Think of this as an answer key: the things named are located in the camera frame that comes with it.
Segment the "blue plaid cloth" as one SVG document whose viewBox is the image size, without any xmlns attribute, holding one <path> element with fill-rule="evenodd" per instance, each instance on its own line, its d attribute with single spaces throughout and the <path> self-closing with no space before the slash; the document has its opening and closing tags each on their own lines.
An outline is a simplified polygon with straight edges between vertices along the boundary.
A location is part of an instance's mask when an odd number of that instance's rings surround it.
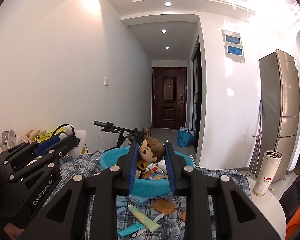
<svg viewBox="0 0 300 240">
<path fill-rule="evenodd" d="M 48 200 L 45 202 L 46 205 L 54 195 L 70 180 L 74 175 L 81 174 L 84 177 L 90 177 L 94 174 L 100 173 L 102 167 L 100 165 L 100 157 L 102 155 L 101 150 L 97 150 L 94 153 L 85 153 L 80 155 L 77 158 L 71 157 L 68 154 L 62 158 L 60 162 L 60 174 L 62 176 L 61 181 L 51 193 Z M 239 188 L 247 195 L 247 197 L 252 200 L 249 182 L 246 176 L 239 174 L 239 172 L 234 170 L 209 170 L 207 168 L 197 167 L 202 174 L 218 178 L 221 174 L 227 174 L 238 186 Z M 164 199 L 168 202 L 172 202 L 175 206 L 175 209 L 169 215 L 165 215 L 159 224 L 161 227 L 154 233 L 146 231 L 136 237 L 135 239 L 183 239 L 185 232 L 185 222 L 181 219 L 181 214 L 186 211 L 186 197 L 175 197 L 172 194 L 167 194 L 157 198 L 150 198 L 143 206 L 138 206 L 138 209 L 147 215 L 149 218 L 154 219 L 159 212 L 154 210 L 154 202 Z M 212 197 L 208 196 L 209 208 L 210 208 L 210 217 L 211 217 L 211 230 L 212 230 L 212 239 L 216 239 L 216 228 L 214 223 L 214 211 L 213 211 L 213 202 Z M 87 228 L 85 230 L 85 236 L 83 239 L 90 239 L 90 223 L 91 215 L 93 210 L 94 197 L 90 198 L 89 213 L 87 219 Z M 121 231 L 133 224 L 138 220 L 127 210 L 124 213 L 120 214 L 117 217 L 117 230 Z M 130 235 L 125 236 L 121 239 L 133 239 Z"/>
</svg>

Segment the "white thermos cup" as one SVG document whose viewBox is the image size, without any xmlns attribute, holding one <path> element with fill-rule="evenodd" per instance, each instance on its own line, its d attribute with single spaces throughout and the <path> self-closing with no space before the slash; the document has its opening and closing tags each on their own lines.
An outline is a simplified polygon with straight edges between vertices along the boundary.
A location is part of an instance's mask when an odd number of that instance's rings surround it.
<svg viewBox="0 0 300 240">
<path fill-rule="evenodd" d="M 282 154 L 276 151 L 266 151 L 263 156 L 260 172 L 258 174 L 253 193 L 259 197 L 264 196 L 281 163 Z"/>
</svg>

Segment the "teal small tube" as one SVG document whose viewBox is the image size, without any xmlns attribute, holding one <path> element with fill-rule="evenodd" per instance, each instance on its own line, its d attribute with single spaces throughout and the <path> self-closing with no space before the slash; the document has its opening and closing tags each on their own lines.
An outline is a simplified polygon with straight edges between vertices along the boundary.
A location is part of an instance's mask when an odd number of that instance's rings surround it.
<svg viewBox="0 0 300 240">
<path fill-rule="evenodd" d="M 128 236 L 128 235 L 131 235 L 132 233 L 135 233 L 135 232 L 137 232 L 137 231 L 139 231 L 141 229 L 144 229 L 144 228 L 145 228 L 145 226 L 143 224 L 141 224 L 141 223 L 135 223 L 135 224 L 133 224 L 133 225 L 131 225 L 131 226 L 129 226 L 129 227 L 127 227 L 127 228 L 119 231 L 118 232 L 118 236 L 120 238 L 122 238 L 122 237 L 125 237 L 125 236 Z"/>
</svg>

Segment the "dark brown entrance door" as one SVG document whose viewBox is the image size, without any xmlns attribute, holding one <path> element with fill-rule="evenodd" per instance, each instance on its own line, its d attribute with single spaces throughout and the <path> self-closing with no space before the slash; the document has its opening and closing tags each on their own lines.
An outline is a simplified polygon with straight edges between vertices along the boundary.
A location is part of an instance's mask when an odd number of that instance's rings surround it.
<svg viewBox="0 0 300 240">
<path fill-rule="evenodd" d="M 179 129 L 186 118 L 186 68 L 154 67 L 152 127 Z"/>
</svg>

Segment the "blue shopping bag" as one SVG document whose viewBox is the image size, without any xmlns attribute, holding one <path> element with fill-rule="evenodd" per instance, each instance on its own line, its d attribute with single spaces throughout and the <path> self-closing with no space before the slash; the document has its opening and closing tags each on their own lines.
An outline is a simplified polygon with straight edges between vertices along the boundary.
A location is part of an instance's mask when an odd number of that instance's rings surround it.
<svg viewBox="0 0 300 240">
<path fill-rule="evenodd" d="M 177 146 L 179 147 L 187 147 L 195 139 L 194 132 L 187 127 L 182 127 L 178 130 L 178 137 L 177 137 Z"/>
</svg>

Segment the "broom and dustpan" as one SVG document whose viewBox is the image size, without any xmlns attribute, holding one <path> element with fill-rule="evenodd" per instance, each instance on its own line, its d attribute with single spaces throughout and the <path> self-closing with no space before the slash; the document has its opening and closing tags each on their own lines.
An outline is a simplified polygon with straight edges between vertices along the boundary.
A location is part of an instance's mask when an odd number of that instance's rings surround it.
<svg viewBox="0 0 300 240">
<path fill-rule="evenodd" d="M 257 133 L 256 135 L 253 135 L 253 137 L 256 139 L 255 141 L 255 147 L 253 150 L 253 154 L 251 157 L 251 161 L 248 167 L 248 170 L 246 172 L 246 176 L 248 178 L 254 179 L 256 177 L 256 171 L 258 167 L 258 160 L 260 156 L 260 150 L 261 150 L 261 139 L 262 139 L 262 115 L 263 115 L 263 106 L 262 106 L 262 100 L 260 100 L 259 104 L 259 112 L 258 112 L 258 127 L 257 127 Z"/>
</svg>

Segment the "yellow bag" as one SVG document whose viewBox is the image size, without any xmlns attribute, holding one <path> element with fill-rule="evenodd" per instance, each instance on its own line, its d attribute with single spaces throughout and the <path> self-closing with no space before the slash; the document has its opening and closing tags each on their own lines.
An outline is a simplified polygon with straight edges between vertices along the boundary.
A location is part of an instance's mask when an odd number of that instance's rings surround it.
<svg viewBox="0 0 300 240">
<path fill-rule="evenodd" d="M 52 134 L 53 134 L 54 130 L 51 130 L 49 132 L 46 132 L 42 135 L 37 135 L 35 136 L 34 140 L 35 141 L 44 141 L 44 140 L 47 140 L 49 139 L 50 137 L 52 137 Z M 61 127 L 60 129 L 58 129 L 55 134 L 59 133 L 59 132 L 66 132 L 66 129 L 65 127 Z"/>
</svg>

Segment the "wall electrical panel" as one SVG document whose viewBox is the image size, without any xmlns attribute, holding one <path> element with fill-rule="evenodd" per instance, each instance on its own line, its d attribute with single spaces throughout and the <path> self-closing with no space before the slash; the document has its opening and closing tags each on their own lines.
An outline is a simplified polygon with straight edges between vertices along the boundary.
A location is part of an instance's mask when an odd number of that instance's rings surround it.
<svg viewBox="0 0 300 240">
<path fill-rule="evenodd" d="M 234 62 L 245 63 L 241 35 L 234 31 L 222 30 L 225 56 Z"/>
</svg>

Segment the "blue plastic basin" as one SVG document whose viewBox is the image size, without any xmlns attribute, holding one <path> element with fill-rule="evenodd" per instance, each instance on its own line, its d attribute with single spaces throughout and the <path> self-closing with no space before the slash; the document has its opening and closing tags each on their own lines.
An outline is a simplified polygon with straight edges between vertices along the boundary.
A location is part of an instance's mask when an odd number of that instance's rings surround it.
<svg viewBox="0 0 300 240">
<path fill-rule="evenodd" d="M 100 165 L 103 170 L 115 165 L 118 158 L 122 155 L 128 154 L 129 146 L 115 148 L 104 152 L 100 157 Z M 147 180 L 147 179 L 136 179 L 134 181 L 134 187 L 131 191 L 131 195 L 140 197 L 160 197 L 169 194 L 170 186 L 168 179 L 159 180 Z"/>
</svg>

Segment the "green cosmetic tube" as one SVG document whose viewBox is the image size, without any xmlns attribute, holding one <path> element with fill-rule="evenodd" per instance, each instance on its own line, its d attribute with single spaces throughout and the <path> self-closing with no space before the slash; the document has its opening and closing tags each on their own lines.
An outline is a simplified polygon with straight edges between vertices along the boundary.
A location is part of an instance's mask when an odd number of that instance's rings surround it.
<svg viewBox="0 0 300 240">
<path fill-rule="evenodd" d="M 150 232 L 155 232 L 161 227 L 161 225 L 148 218 L 134 205 L 129 204 L 128 209 Z"/>
</svg>

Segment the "champagne refrigerator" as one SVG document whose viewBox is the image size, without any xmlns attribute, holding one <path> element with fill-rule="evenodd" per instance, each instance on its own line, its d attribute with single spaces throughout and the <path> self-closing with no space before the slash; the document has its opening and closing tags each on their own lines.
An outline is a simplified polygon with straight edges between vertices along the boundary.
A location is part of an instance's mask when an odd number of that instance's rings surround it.
<svg viewBox="0 0 300 240">
<path fill-rule="evenodd" d="M 299 124 L 300 85 L 295 59 L 276 49 L 259 59 L 262 102 L 262 161 L 266 151 L 282 154 L 279 168 L 273 181 L 284 177 Z"/>
</svg>

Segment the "orange chair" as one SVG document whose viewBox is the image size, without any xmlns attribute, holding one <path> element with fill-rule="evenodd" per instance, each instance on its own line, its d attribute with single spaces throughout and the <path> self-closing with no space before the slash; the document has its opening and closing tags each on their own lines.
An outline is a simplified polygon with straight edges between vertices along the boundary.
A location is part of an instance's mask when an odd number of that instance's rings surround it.
<svg viewBox="0 0 300 240">
<path fill-rule="evenodd" d="M 285 239 L 300 239 L 300 175 L 280 198 L 287 222 Z"/>
</svg>

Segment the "brown-haired doll figure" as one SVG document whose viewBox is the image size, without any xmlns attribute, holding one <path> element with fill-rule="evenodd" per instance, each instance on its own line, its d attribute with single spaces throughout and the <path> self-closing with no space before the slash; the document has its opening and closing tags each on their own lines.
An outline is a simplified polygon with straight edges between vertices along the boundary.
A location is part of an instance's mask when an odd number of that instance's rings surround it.
<svg viewBox="0 0 300 240">
<path fill-rule="evenodd" d="M 156 164 L 163 159 L 165 147 L 161 141 L 153 137 L 147 137 L 139 146 L 138 153 L 136 178 L 140 178 L 149 164 Z"/>
</svg>

